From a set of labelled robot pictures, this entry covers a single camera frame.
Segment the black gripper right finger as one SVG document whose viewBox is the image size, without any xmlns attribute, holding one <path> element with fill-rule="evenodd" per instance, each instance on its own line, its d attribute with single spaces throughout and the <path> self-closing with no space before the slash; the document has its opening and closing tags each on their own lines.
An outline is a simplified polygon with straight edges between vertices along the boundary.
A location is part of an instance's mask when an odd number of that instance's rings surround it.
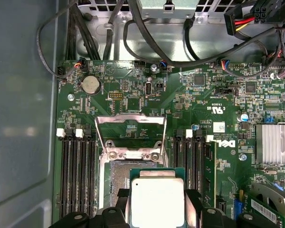
<svg viewBox="0 0 285 228">
<path fill-rule="evenodd" d="M 240 216 L 236 221 L 216 208 L 202 205 L 197 190 L 185 190 L 185 223 L 188 228 L 258 228 L 256 222 Z"/>
</svg>

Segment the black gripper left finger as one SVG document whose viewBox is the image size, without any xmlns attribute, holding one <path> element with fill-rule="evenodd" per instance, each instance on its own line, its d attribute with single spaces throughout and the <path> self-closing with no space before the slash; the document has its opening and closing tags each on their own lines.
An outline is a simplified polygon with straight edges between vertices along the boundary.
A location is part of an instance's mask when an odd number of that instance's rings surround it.
<svg viewBox="0 0 285 228">
<path fill-rule="evenodd" d="M 129 189 L 119 189 L 115 207 L 104 209 L 90 218 L 85 212 L 71 212 L 51 225 L 52 228 L 129 228 L 126 222 L 126 204 L 130 196 Z"/>
</svg>

